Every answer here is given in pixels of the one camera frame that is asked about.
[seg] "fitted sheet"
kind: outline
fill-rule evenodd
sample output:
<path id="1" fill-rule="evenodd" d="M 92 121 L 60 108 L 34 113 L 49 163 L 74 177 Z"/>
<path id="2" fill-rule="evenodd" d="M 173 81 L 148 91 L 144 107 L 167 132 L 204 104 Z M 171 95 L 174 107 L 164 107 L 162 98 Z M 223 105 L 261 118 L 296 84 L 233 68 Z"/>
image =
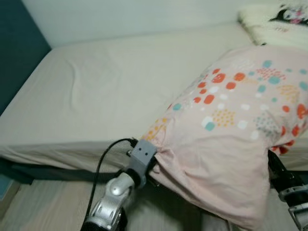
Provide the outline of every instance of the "fitted sheet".
<path id="1" fill-rule="evenodd" d="M 140 138 L 208 65 L 249 45 L 230 23 L 53 49 L 0 117 L 0 156 L 94 171 L 112 141 Z M 122 150 L 105 171 L 126 164 Z"/>

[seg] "polka dot pillowcase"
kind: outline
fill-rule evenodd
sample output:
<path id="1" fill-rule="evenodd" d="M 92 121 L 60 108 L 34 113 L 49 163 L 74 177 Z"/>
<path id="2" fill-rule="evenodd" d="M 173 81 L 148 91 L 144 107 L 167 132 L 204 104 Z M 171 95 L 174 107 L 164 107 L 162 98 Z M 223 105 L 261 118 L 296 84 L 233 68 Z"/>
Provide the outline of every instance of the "polka dot pillowcase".
<path id="1" fill-rule="evenodd" d="M 307 128 L 308 53 L 231 51 L 205 70 L 143 139 L 159 148 L 152 177 L 242 228 L 263 219 L 267 152 Z"/>

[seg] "teal dot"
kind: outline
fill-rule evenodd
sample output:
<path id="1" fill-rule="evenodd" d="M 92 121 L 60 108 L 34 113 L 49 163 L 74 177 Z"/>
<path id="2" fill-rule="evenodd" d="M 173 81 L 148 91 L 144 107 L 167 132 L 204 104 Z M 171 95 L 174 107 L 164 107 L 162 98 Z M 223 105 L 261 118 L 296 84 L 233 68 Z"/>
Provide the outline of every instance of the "teal dot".
<path id="1" fill-rule="evenodd" d="M 211 131 L 215 127 L 215 124 L 213 122 L 208 122 L 207 125 L 205 126 L 206 130 Z"/>
<path id="2" fill-rule="evenodd" d="M 263 67 L 269 68 L 269 67 L 271 66 L 271 64 L 272 64 L 271 60 L 266 60 L 266 61 L 264 61 L 264 63 L 263 63 Z"/>
<path id="3" fill-rule="evenodd" d="M 269 83 L 271 83 L 271 84 L 278 84 L 278 83 L 280 83 L 280 78 L 277 77 L 277 76 L 272 76 L 269 79 Z"/>
<path id="4" fill-rule="evenodd" d="M 303 74 L 303 75 L 307 74 L 307 70 L 305 70 L 305 69 L 300 69 L 299 72 L 300 72 L 301 74 Z"/>
<path id="5" fill-rule="evenodd" d="M 266 90 L 266 87 L 265 87 L 265 85 L 261 85 L 259 88 L 258 88 L 258 92 L 260 92 L 260 93 L 263 93 L 263 92 L 265 92 L 265 90 Z"/>
<path id="6" fill-rule="evenodd" d="M 173 110 L 174 111 L 178 111 L 179 109 L 181 109 L 182 105 L 180 103 L 177 103 L 176 105 L 173 106 Z"/>
<path id="7" fill-rule="evenodd" d="M 304 90 L 304 91 L 307 91 L 308 90 L 308 84 L 305 83 L 305 82 L 300 82 L 299 83 L 299 87 Z"/>

